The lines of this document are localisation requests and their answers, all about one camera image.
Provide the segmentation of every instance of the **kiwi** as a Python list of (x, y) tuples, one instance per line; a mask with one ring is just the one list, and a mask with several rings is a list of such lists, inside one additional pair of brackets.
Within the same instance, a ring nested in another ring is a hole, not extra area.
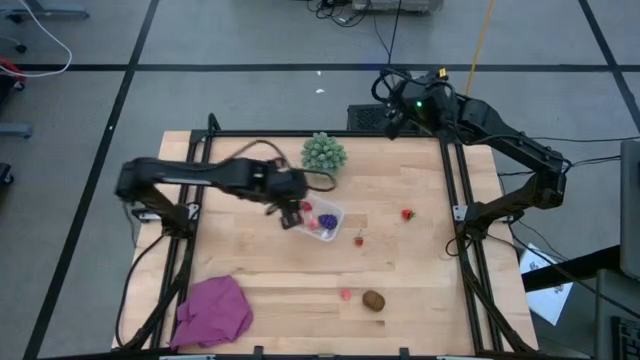
[(382, 311), (385, 305), (384, 297), (373, 290), (367, 290), (362, 295), (362, 303), (375, 312)]

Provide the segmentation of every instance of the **pink object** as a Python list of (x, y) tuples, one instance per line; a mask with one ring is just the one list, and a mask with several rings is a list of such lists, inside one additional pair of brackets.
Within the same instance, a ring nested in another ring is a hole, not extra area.
[(178, 307), (178, 329), (171, 348), (198, 344), (208, 348), (235, 341), (253, 322), (242, 289), (229, 275), (191, 285), (189, 298)]
[(320, 223), (318, 222), (318, 219), (311, 219), (308, 226), (310, 229), (315, 230), (320, 227)]
[(342, 300), (349, 301), (351, 300), (351, 291), (348, 289), (342, 290)]

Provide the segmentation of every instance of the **white paper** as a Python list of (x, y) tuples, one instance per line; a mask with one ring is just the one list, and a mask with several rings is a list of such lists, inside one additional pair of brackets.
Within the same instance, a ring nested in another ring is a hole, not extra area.
[[(535, 247), (535, 245), (529, 244), (528, 246), (540, 253), (539, 249)], [(551, 257), (545, 256), (542, 253), (540, 253), (540, 255), (544, 256), (544, 258), (549, 260), (551, 263), (556, 264), (556, 261)], [(522, 258), (520, 259), (521, 274), (546, 266), (550, 266), (548, 262), (529, 250), (525, 250)], [(529, 309), (555, 326), (558, 323), (558, 319), (560, 319), (562, 308), (564, 308), (564, 304), (567, 302), (567, 297), (569, 297), (569, 292), (571, 291), (572, 286), (573, 283), (566, 283), (553, 288), (527, 293)]]

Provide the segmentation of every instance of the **green plant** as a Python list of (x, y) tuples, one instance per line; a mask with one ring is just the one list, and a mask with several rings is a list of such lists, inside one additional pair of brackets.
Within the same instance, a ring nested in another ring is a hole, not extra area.
[(302, 166), (309, 170), (335, 174), (347, 161), (344, 146), (338, 144), (335, 137), (326, 133), (314, 133), (313, 138), (305, 141), (302, 149)]

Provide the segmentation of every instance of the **red object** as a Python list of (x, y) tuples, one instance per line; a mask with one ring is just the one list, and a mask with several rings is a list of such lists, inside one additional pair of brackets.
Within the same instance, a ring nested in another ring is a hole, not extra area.
[(351, 291), (349, 289), (342, 290), (342, 300), (344, 301), (351, 300)]
[[(11, 71), (13, 71), (15, 73), (22, 74), (22, 71), (20, 71), (20, 69), (18, 69), (15, 65), (13, 65), (12, 62), (10, 62), (9, 60), (7, 60), (7, 59), (5, 59), (3, 57), (0, 57), (0, 65), (6, 67), (7, 69), (9, 69), (9, 70), (11, 70)], [(18, 80), (21, 83), (24, 83), (27, 80), (27, 78), (24, 77), (24, 76), (16, 76), (16, 80)]]
[(356, 244), (357, 247), (362, 247), (362, 245), (364, 244), (364, 239), (362, 238), (362, 236), (360, 236), (361, 232), (362, 232), (362, 229), (360, 229), (360, 231), (358, 231), (358, 235), (356, 235), (356, 237), (353, 238), (353, 242)]
[(303, 211), (311, 211), (312, 207), (307, 201), (300, 201), (300, 209)]
[(411, 220), (411, 218), (413, 218), (416, 215), (416, 213), (414, 213), (412, 210), (410, 209), (404, 209), (402, 210), (402, 218), (404, 219), (404, 221), (409, 221)]
[(311, 221), (309, 221), (309, 223), (307, 224), (307, 226), (312, 229), (315, 230), (317, 228), (320, 227), (320, 223), (318, 222), (317, 219), (311, 219)]

